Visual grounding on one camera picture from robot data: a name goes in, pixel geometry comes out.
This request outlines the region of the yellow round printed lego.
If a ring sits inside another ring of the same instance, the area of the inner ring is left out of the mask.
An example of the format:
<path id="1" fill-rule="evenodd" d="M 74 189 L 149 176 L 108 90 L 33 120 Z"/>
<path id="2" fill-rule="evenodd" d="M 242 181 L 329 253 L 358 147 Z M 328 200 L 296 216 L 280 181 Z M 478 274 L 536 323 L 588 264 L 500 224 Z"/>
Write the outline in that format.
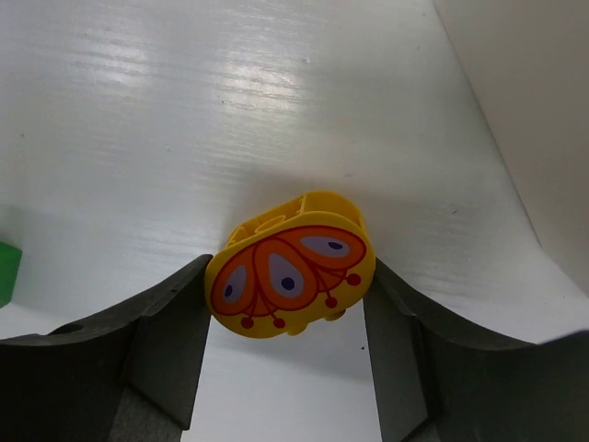
<path id="1" fill-rule="evenodd" d="M 306 192 L 235 228 L 206 267 L 205 300 L 231 332 L 296 335 L 360 301 L 375 264 L 357 206 L 334 192 Z"/>

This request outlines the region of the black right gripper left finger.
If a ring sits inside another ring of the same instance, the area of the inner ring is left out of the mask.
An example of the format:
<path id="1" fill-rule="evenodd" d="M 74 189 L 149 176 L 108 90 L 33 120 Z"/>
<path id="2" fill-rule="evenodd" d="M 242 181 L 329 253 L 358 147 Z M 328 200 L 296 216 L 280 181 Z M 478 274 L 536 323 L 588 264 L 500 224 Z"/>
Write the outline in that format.
<path id="1" fill-rule="evenodd" d="M 178 441 L 191 426 L 210 313 L 203 255 L 47 334 L 1 342 L 5 441 Z"/>

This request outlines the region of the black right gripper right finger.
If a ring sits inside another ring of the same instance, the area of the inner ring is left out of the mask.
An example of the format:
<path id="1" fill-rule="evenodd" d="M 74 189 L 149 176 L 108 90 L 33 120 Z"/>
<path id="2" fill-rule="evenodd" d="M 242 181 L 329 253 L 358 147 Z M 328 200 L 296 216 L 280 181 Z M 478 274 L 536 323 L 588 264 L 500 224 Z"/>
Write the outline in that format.
<path id="1" fill-rule="evenodd" d="M 381 436 L 584 441 L 588 334 L 534 344 L 436 303 L 379 263 L 364 320 Z"/>

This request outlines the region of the green lego brick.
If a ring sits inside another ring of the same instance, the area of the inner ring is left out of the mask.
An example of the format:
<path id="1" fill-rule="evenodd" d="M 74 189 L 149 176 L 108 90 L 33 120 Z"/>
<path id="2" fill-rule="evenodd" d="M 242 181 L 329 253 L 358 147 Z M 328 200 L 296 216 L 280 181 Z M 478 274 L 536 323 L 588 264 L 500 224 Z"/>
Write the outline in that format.
<path id="1" fill-rule="evenodd" d="M 22 251 L 12 245 L 2 242 L 0 244 L 0 307 L 9 304 L 15 284 Z"/>

